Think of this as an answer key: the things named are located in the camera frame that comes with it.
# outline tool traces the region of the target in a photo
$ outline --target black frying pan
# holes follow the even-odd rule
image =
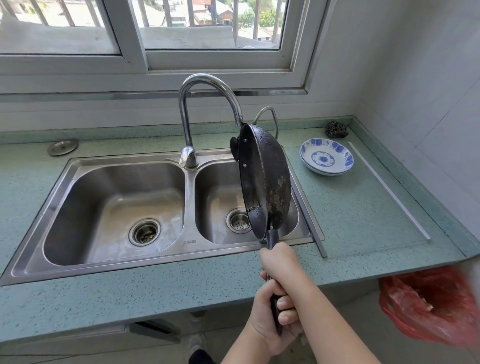
[[[240,135],[232,138],[230,147],[239,161],[243,201],[252,231],[259,240],[267,239],[268,249],[278,243],[278,228],[286,218],[291,200],[290,173],[287,159],[278,141],[256,125],[243,124]],[[278,296],[270,302],[279,335]]]

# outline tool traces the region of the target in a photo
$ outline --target drain strainer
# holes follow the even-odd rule
[[[152,218],[145,218],[132,226],[128,239],[133,245],[146,246],[153,243],[159,235],[160,223]]]
[[[242,207],[231,210],[227,214],[226,222],[228,228],[237,234],[245,234],[252,230],[247,212]]]

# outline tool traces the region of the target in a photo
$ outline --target gooseneck faucet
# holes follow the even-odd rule
[[[182,168],[195,168],[198,166],[197,154],[195,152],[195,148],[193,148],[192,134],[190,132],[190,120],[188,118],[187,111],[187,94],[190,88],[196,84],[210,85],[220,91],[220,93],[223,94],[223,96],[225,96],[225,98],[228,100],[230,106],[232,106],[235,125],[238,127],[243,125],[243,115],[241,112],[240,103],[232,89],[228,87],[225,82],[207,73],[196,73],[187,77],[187,79],[183,82],[179,92],[180,116],[181,123],[183,125],[183,132],[185,133],[186,144],[186,146],[181,150],[179,165]]]

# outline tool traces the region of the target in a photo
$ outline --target bowl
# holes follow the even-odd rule
[[[327,176],[338,176],[348,172],[354,162],[353,155],[347,148],[324,138],[313,138],[303,142],[300,157],[309,169]]]

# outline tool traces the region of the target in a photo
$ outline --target red plastic bag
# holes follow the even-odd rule
[[[413,339],[456,347],[479,343],[475,297],[452,266],[381,278],[379,303],[395,326]]]

